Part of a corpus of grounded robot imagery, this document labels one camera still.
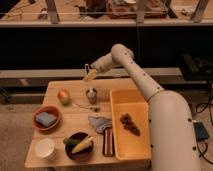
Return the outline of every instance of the white cup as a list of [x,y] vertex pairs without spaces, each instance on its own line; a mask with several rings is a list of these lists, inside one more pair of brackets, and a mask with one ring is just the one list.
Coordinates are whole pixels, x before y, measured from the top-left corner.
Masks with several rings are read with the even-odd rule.
[[56,156],[55,143],[50,138],[40,140],[35,147],[36,156],[46,160],[53,160]]

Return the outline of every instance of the apple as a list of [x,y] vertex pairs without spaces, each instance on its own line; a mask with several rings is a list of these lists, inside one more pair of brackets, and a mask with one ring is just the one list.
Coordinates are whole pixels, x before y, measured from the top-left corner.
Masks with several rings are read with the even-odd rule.
[[70,94],[66,89],[59,90],[57,97],[64,106],[68,106],[71,102]]

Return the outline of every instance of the orange tray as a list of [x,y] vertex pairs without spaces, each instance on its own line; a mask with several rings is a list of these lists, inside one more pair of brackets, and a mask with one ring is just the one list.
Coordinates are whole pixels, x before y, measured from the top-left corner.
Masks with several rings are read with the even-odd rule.
[[[148,104],[136,89],[111,90],[110,103],[115,143],[119,160],[151,160]],[[128,113],[140,130],[136,136],[123,128],[120,118]]]

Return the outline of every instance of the concrete floor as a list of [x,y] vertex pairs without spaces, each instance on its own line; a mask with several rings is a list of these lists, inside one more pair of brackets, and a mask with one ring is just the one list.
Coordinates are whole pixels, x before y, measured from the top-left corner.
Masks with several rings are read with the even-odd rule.
[[[0,170],[1,171],[45,171],[47,169],[24,168],[25,157],[33,135],[31,125],[32,113],[40,107],[40,104],[1,104],[0,105]],[[206,141],[209,150],[206,157],[213,161],[213,127],[210,124],[208,111],[194,115],[198,121],[203,121],[210,138]],[[208,164],[201,158],[202,171],[212,171],[213,165]],[[142,171],[141,166],[90,166],[59,168],[59,170],[71,171]]]

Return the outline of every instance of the sponge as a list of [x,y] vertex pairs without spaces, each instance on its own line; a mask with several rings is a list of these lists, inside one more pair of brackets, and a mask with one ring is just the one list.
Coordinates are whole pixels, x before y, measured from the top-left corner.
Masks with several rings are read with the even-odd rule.
[[42,112],[36,116],[36,121],[45,127],[49,127],[56,122],[57,118],[47,112]]

